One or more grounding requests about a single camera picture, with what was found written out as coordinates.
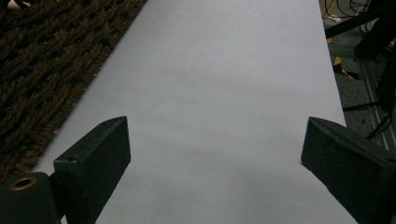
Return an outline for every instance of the brown woven material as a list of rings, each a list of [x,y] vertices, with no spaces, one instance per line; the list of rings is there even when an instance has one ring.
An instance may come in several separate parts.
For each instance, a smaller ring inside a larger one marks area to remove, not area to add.
[[[36,163],[147,0],[0,1],[1,184]]]

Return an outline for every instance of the white table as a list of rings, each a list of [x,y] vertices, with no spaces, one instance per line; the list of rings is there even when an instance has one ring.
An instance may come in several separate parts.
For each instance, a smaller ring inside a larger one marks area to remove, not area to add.
[[[97,223],[356,223],[299,163],[309,116],[345,123],[317,0],[149,0],[35,171],[122,115]]]

